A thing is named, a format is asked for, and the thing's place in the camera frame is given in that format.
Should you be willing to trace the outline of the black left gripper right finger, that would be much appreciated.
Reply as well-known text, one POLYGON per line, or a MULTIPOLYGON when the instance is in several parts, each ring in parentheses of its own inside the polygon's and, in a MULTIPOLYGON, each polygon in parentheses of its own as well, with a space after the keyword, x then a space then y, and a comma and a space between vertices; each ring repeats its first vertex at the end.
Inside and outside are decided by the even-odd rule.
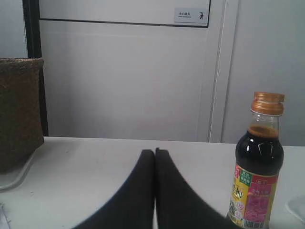
POLYGON ((185 181, 169 152, 155 150, 155 200, 159 229, 237 229, 185 181))

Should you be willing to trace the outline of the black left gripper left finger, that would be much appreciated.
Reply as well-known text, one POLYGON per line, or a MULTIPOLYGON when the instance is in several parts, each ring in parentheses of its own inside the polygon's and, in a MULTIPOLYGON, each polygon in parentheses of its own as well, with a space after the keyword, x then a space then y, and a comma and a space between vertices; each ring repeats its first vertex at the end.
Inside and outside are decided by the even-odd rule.
POLYGON ((113 197, 76 228, 152 229, 154 163, 154 152, 143 150, 132 172, 113 197))

